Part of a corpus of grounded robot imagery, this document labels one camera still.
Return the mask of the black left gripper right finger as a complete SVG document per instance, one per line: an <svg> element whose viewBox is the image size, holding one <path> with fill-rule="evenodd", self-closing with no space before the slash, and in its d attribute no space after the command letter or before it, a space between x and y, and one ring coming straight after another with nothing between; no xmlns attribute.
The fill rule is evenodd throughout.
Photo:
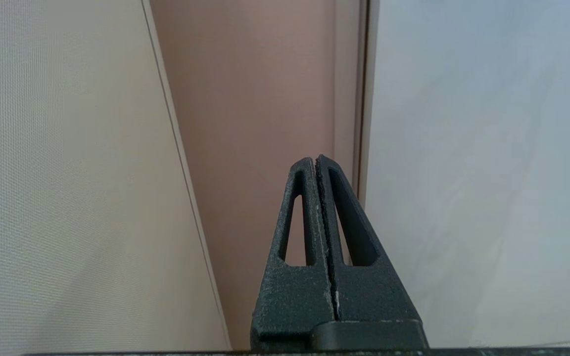
<svg viewBox="0 0 570 356"><path fill-rule="evenodd" d="M337 162L316 161L334 310L317 350L429 349L423 323Z"/></svg>

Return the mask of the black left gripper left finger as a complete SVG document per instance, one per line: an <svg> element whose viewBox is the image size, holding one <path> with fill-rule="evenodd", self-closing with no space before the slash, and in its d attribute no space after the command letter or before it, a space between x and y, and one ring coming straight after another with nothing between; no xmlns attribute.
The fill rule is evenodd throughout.
<svg viewBox="0 0 570 356"><path fill-rule="evenodd" d="M293 207L302 198L304 266L286 263ZM268 254L250 327L254 352L305 353L311 334L334 319L328 247L314 160L293 164L285 184L271 249Z"/></svg>

